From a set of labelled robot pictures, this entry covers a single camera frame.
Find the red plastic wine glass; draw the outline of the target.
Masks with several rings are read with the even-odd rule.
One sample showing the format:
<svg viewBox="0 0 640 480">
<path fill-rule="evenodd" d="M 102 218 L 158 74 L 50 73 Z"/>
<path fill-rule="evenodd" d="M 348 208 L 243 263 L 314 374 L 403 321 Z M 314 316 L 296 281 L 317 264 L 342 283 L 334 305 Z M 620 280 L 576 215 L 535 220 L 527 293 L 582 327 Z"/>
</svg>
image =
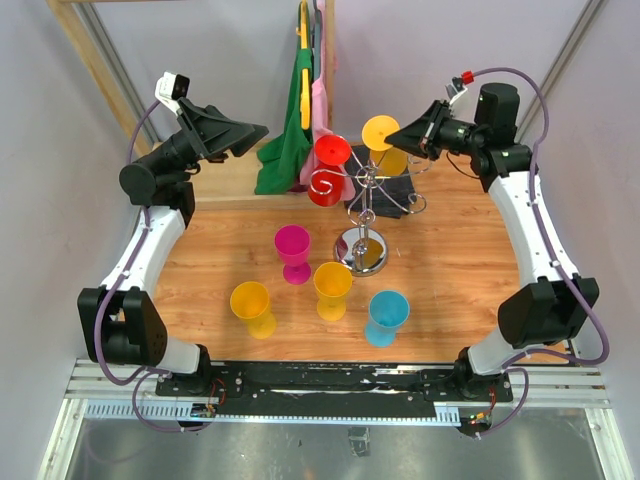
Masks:
<svg viewBox="0 0 640 480">
<path fill-rule="evenodd" d="M 337 204 L 342 195 L 345 176 L 342 167 L 350 158 L 347 141 L 335 134 L 320 137 L 313 147 L 318 165 L 311 173 L 309 198 L 321 207 Z"/>
</svg>

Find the magenta plastic wine glass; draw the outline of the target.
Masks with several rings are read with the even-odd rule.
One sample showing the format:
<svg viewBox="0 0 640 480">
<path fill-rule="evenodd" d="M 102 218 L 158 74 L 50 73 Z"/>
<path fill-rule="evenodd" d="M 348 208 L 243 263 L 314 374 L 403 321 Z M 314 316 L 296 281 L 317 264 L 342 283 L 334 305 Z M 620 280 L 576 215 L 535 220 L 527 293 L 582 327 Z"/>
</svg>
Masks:
<svg viewBox="0 0 640 480">
<path fill-rule="evenodd" d="M 285 225 L 276 232 L 274 246 L 283 262 L 283 278 L 293 285 L 306 283 L 311 277 L 309 232 L 300 225 Z"/>
</svg>

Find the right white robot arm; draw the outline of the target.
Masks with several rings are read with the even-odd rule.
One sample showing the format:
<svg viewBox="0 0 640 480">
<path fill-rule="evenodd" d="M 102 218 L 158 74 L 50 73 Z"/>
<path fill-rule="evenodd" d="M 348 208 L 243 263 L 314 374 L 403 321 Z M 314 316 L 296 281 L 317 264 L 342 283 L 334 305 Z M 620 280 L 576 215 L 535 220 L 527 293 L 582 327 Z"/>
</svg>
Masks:
<svg viewBox="0 0 640 480">
<path fill-rule="evenodd" d="M 442 152 L 469 156 L 472 171 L 504 221 L 520 288 L 499 306 L 496 329 L 459 353 L 449 382 L 460 397 L 474 400 L 499 383 L 508 362 L 575 338 L 587 318 L 585 309 L 598 299 L 599 286 L 583 277 L 564 251 L 546 209 L 532 151 L 515 140 L 517 88 L 482 85 L 474 120 L 465 122 L 455 118 L 453 106 L 466 85 L 462 78 L 453 79 L 447 99 L 434 101 L 385 141 L 429 160 Z"/>
</svg>

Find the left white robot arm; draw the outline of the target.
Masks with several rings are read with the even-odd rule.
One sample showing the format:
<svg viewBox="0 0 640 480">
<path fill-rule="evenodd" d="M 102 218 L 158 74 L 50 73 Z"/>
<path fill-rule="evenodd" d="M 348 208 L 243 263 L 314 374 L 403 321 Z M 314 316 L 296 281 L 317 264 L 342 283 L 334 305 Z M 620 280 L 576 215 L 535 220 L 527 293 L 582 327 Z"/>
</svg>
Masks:
<svg viewBox="0 0 640 480">
<path fill-rule="evenodd" d="M 101 284 L 77 299 L 87 354 L 104 376 L 125 386 L 155 374 L 168 395 L 211 391 L 214 371 L 207 348 L 171 336 L 153 302 L 169 253 L 195 212 L 192 175 L 200 163 L 240 157 L 265 137 L 264 125 L 232 120 L 212 105 L 197 107 L 186 97 L 155 100 L 177 117 L 180 129 L 119 174 L 122 190 L 139 215 L 120 260 Z"/>
</svg>

